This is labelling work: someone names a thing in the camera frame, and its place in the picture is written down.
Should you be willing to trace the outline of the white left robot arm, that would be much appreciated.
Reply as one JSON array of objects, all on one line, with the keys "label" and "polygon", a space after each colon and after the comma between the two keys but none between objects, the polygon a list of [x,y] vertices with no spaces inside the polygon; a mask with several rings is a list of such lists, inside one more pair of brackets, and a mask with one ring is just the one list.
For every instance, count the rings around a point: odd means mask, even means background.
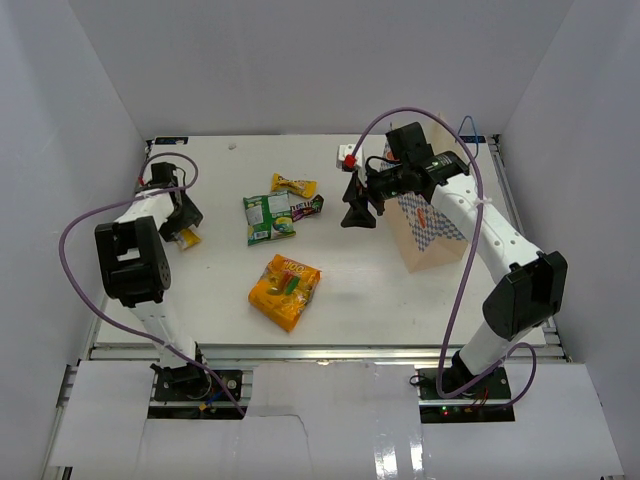
[{"label": "white left robot arm", "polygon": [[107,295],[160,340],[159,362],[152,368],[172,391],[200,399],[211,389],[211,374],[196,365],[203,361],[201,350],[166,299],[171,270],[163,244],[185,245],[203,220],[186,192],[160,192],[179,185],[179,170],[169,162],[153,164],[143,199],[115,221],[98,225],[94,235]]}]

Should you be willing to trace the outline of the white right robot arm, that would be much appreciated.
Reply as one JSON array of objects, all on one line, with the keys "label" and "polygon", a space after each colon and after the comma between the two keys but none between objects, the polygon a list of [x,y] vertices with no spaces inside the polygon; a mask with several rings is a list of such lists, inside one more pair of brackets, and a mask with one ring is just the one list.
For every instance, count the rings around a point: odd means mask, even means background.
[{"label": "white right robot arm", "polygon": [[337,166],[351,175],[343,195],[349,210],[341,225],[373,228],[387,202],[413,194],[468,241],[468,258],[481,259],[494,287],[482,303],[481,326],[451,366],[438,367],[435,388],[443,398],[475,398],[486,389],[487,375],[560,310],[567,261],[557,251],[543,252],[494,207],[467,149],[436,152],[417,122],[389,131],[386,141],[392,157],[379,169],[361,155],[360,143],[339,148]]}]

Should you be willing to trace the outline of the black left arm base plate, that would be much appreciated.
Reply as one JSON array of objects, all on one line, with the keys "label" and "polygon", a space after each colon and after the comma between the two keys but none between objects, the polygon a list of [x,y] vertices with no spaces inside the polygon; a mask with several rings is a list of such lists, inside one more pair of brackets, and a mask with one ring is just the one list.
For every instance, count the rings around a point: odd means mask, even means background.
[{"label": "black left arm base plate", "polygon": [[152,364],[155,378],[147,417],[155,420],[242,420],[246,407],[237,409],[229,400],[241,402],[243,372],[215,370],[224,386],[208,373],[187,365],[175,375],[173,370]]}]

